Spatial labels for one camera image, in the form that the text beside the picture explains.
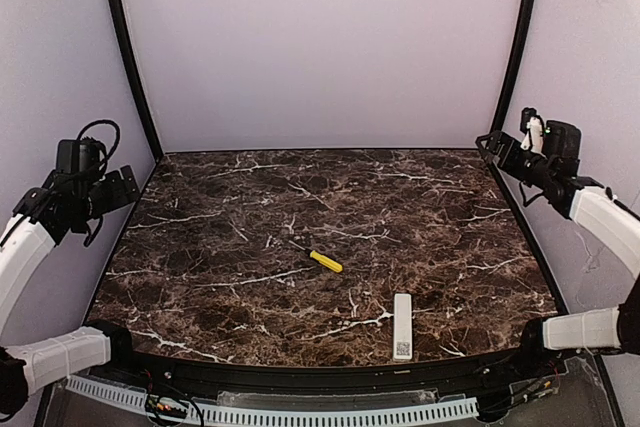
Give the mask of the white remote control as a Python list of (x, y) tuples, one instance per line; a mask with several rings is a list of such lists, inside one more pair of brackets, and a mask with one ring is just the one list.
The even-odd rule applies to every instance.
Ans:
[(413, 358), (412, 297), (398, 293), (394, 296), (393, 359), (410, 361)]

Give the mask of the yellow handled screwdriver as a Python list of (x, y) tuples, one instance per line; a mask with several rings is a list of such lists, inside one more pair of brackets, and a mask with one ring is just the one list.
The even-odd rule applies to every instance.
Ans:
[(309, 257), (310, 259), (314, 260), (315, 262), (317, 262), (319, 265), (331, 270), (332, 272), (335, 273), (342, 273), (343, 272), (343, 265), (340, 264), (339, 262), (337, 262), (336, 260), (322, 254), (319, 253), (317, 250), (311, 249), (311, 248), (307, 248), (307, 247), (303, 247), (302, 245), (297, 244), (296, 242), (289, 240), (288, 243), (300, 250), (302, 250), (307, 257)]

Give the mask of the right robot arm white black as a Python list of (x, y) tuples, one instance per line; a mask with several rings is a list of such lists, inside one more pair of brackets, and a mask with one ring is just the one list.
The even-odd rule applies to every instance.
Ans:
[(590, 177), (577, 175), (578, 148), (568, 156), (545, 156), (524, 149), (502, 131), (476, 138), (484, 160), (540, 195), (564, 218), (598, 239), (627, 268), (634, 280), (626, 299), (615, 307), (594, 309), (527, 323), (521, 340), (526, 356), (570, 350), (639, 353), (639, 217)]

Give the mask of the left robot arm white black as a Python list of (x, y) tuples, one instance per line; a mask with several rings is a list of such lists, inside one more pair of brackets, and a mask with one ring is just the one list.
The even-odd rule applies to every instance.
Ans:
[[(133, 170), (109, 170), (121, 140), (110, 119), (95, 126), (114, 130), (111, 146), (88, 136), (85, 125), (72, 139), (58, 143), (55, 168), (44, 183), (28, 190), (12, 211), (1, 235), (1, 320), (8, 321), (18, 298), (40, 264), (69, 233), (81, 234), (90, 246), (106, 214), (140, 197)], [(133, 355), (132, 335), (104, 320), (57, 337), (1, 349), (1, 419), (13, 418), (30, 396), (49, 384), (110, 362), (127, 363)]]

